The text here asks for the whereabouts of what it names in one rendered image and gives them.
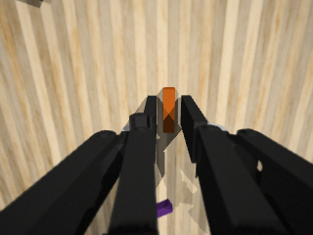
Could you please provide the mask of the orange rod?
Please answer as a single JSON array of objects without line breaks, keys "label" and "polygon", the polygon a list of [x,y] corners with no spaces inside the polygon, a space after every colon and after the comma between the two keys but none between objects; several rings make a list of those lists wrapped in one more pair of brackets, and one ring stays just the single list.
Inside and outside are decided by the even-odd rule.
[{"label": "orange rod", "polygon": [[175,88],[163,87],[163,133],[174,133]]}]

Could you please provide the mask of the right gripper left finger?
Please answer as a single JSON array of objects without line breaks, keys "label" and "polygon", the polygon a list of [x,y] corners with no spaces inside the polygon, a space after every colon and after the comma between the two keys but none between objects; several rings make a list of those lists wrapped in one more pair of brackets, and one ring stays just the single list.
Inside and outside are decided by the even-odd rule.
[{"label": "right gripper left finger", "polygon": [[159,235],[156,147],[157,95],[149,95],[119,135],[96,132],[1,210],[0,235],[84,235],[118,178],[102,235]]}]

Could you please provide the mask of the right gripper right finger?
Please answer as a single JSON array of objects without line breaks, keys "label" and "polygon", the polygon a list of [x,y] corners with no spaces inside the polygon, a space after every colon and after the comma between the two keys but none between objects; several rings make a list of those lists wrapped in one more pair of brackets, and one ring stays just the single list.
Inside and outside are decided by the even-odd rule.
[{"label": "right gripper right finger", "polygon": [[209,123],[191,95],[180,124],[210,235],[313,235],[312,163],[256,130]]}]

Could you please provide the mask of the purple rod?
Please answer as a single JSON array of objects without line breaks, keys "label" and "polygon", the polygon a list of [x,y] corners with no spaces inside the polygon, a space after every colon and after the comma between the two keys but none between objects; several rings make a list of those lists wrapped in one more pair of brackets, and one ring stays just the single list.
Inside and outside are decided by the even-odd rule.
[{"label": "purple rod", "polygon": [[156,207],[157,207],[157,218],[173,212],[172,204],[170,203],[169,199],[157,203]]}]

